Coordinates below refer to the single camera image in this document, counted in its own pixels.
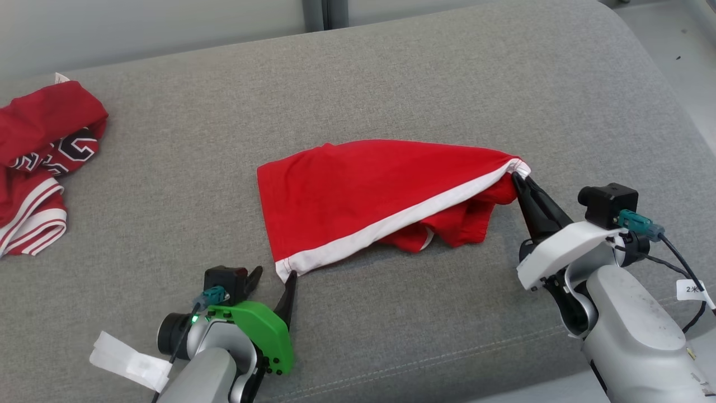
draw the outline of clothing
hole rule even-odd
[[[260,166],[263,217],[282,280],[373,242],[419,252],[440,235],[482,242],[495,204],[516,198],[518,157],[487,148],[412,141],[326,144]]]
[[[76,81],[42,88],[0,109],[0,257],[36,255],[67,228],[53,178],[98,150],[107,111]]]

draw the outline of gray floor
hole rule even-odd
[[[716,153],[716,14],[709,22],[694,0],[632,0],[615,7],[671,84]],[[705,316],[702,321],[712,321]],[[716,331],[692,340],[702,369],[716,380]],[[499,394],[473,403],[609,403],[591,372]]]

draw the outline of clothing tag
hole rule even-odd
[[[169,382],[168,374],[172,369],[169,361],[138,353],[104,331],[95,341],[89,362],[157,392]]]
[[[61,82],[68,82],[68,81],[70,81],[70,79],[65,77],[64,75],[61,75],[58,72],[54,73],[54,83],[55,84],[59,84]]]
[[[706,301],[706,296],[702,293],[694,283],[694,280],[677,280],[676,281],[676,299]]]

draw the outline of red and white striped trim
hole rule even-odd
[[[358,232],[314,249],[302,250],[286,259],[279,260],[276,262],[276,274],[286,282],[292,270],[298,275],[304,275],[315,268],[344,259],[399,229],[468,200],[470,197],[485,191],[497,183],[504,174],[513,172],[518,172],[522,177],[527,177],[531,170],[524,161],[519,158],[513,158],[495,171],[479,176],[381,219]],[[432,240],[431,236],[427,238],[422,248],[425,248],[430,243],[430,240]]]
[[[67,213],[64,210],[48,209],[32,214],[48,197],[62,190],[64,188],[55,179],[48,178],[27,195],[15,217],[7,225],[0,227],[0,256],[52,226],[56,228],[23,249],[22,253],[35,255],[64,234],[67,227]]]

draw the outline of gray fabric surface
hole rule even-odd
[[[716,160],[595,1],[504,1],[67,76],[110,122],[100,154],[62,180],[68,233],[38,257],[0,260],[7,402],[149,402],[90,365],[100,331],[158,355],[157,327],[189,310],[206,268],[270,267],[256,168],[324,142],[514,153],[574,219],[581,187],[618,181],[716,284]],[[51,80],[2,83],[0,100]],[[526,237],[514,204],[495,210],[481,245],[374,246],[299,278],[296,367],[267,376],[256,401],[459,402],[585,369],[548,293],[519,285]],[[696,311],[674,301],[667,269],[632,272],[679,323]],[[253,299],[272,306],[281,291],[267,270]]]

